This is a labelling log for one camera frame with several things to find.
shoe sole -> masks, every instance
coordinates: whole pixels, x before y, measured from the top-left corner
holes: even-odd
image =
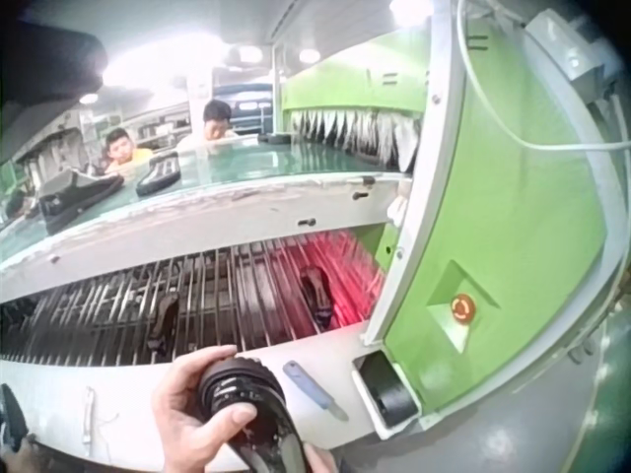
[[[84,200],[78,204],[74,204],[68,209],[64,210],[60,215],[56,215],[46,220],[46,231],[49,235],[54,235],[61,231],[64,227],[66,227],[69,223],[79,217],[84,210],[92,207],[95,204],[98,204],[105,198],[109,197],[111,194],[116,192],[122,187],[125,179],[120,177],[115,180],[110,187],[101,192],[100,194],[95,194],[89,199]]]

hand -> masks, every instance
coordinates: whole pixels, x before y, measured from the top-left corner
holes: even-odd
[[[251,404],[233,404],[206,424],[193,417],[197,385],[206,368],[237,352],[234,345],[209,347],[176,359],[156,388],[152,408],[165,453],[166,473],[199,473],[219,448],[256,417]]]
[[[305,455],[313,473],[337,473],[335,458],[330,451],[305,443]]]
[[[2,445],[0,457],[7,465],[7,473],[39,473],[39,454],[29,439],[22,439],[15,453],[9,446]]]

shelf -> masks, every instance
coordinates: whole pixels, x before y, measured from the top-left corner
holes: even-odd
[[[41,218],[0,233],[0,303],[184,254],[384,223],[409,179],[315,145],[228,148],[181,155],[181,181],[146,199],[135,182],[147,166],[138,168],[55,236]]]

man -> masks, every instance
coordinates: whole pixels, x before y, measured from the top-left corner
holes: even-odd
[[[107,171],[117,170],[123,165],[138,165],[153,156],[151,150],[136,148],[129,134],[122,128],[110,131],[105,137],[105,152],[111,159]]]
[[[204,138],[206,141],[234,138],[237,136],[229,130],[233,111],[224,101],[212,100],[204,107]]]
[[[229,129],[232,115],[233,111],[224,101],[210,101],[204,107],[203,136],[188,135],[177,144],[177,147],[179,149],[190,148],[223,138],[236,138],[239,135]]]
[[[22,189],[16,189],[7,200],[4,211],[9,222],[13,222],[23,215],[31,216],[34,206],[35,200],[31,196]]]

metal clip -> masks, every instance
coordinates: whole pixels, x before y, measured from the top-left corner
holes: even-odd
[[[90,456],[92,449],[92,422],[94,419],[95,390],[88,386],[84,396],[83,436],[82,444],[86,449],[86,456]]]

